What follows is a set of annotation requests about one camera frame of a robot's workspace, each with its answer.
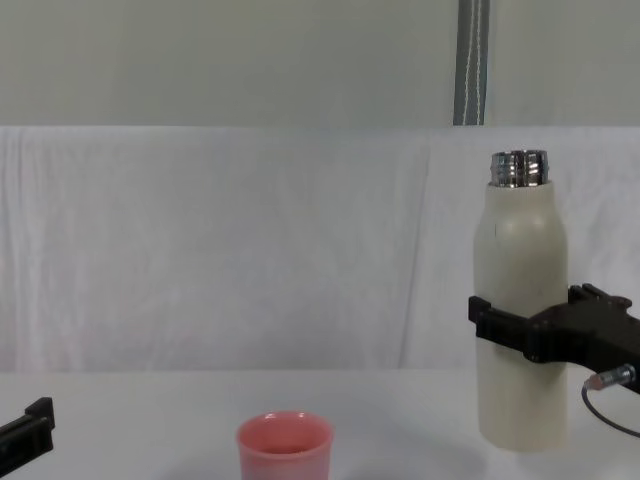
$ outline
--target white cloth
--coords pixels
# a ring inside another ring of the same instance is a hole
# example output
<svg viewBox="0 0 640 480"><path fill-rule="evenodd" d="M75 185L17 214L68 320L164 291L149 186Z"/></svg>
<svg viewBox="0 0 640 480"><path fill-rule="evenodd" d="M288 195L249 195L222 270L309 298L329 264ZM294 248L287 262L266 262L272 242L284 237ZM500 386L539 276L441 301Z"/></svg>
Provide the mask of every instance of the white cloth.
<svg viewBox="0 0 640 480"><path fill-rule="evenodd" d="M570 281L637 300L639 133L0 129L0 368L472 365L491 153L548 149Z"/></svg>
<svg viewBox="0 0 640 480"><path fill-rule="evenodd" d="M491 154L548 150L569 239L569 281L640 301L640 130L459 128L432 132L403 366L473 365L473 233ZM640 310L632 308L632 314Z"/></svg>
<svg viewBox="0 0 640 480"><path fill-rule="evenodd" d="M411 132L0 130L3 370L399 364Z"/></svg>

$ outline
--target white water bottle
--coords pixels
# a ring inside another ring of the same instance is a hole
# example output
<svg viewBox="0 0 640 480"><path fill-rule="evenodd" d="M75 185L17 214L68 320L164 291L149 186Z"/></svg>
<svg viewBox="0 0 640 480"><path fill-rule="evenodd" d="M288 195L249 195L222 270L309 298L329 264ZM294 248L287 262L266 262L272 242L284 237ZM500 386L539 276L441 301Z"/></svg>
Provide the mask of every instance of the white water bottle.
<svg viewBox="0 0 640 480"><path fill-rule="evenodd" d="M473 245L475 294L532 316L567 301L567 240L540 150L496 153ZM476 339L478 415L497 447L536 452L567 434L563 363L534 364L521 352Z"/></svg>

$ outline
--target plastic cup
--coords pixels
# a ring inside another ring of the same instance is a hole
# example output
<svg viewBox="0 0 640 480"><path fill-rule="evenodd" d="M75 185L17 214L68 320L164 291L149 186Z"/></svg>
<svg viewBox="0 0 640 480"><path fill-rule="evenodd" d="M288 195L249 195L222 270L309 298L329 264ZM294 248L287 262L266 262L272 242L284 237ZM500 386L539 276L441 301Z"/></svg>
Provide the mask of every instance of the plastic cup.
<svg viewBox="0 0 640 480"><path fill-rule="evenodd" d="M242 480L328 480L333 427L308 412L272 412L240 426Z"/></svg>

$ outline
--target white table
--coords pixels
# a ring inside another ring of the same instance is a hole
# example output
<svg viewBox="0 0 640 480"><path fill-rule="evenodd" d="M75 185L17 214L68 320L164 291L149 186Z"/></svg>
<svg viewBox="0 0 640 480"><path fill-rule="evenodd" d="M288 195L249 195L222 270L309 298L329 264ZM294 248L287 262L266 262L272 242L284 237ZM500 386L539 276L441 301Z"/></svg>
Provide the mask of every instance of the white table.
<svg viewBox="0 0 640 480"><path fill-rule="evenodd" d="M336 426L334 480L590 480L637 478L640 440L613 431L579 402L570 380L564 451L517 455L476 427L469 370L0 375L0 421L40 396L54 399L55 450L11 480L236 480L234 431L249 416L307 409ZM640 397L594 395L640 428Z"/></svg>

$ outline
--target connector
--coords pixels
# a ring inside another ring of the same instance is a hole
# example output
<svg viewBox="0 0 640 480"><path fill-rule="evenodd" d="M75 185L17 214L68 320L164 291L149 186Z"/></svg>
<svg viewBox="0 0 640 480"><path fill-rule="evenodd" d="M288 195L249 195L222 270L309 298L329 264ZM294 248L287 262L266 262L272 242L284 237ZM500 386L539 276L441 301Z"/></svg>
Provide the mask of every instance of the connector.
<svg viewBox="0 0 640 480"><path fill-rule="evenodd" d="M0 477L53 450L53 428L53 401L49 397L27 407L22 417L0 426Z"/></svg>
<svg viewBox="0 0 640 480"><path fill-rule="evenodd" d="M636 369L633 365L625 364L602 373L591 375L585 382L587 390L604 390L614 385L629 385L636 381Z"/></svg>

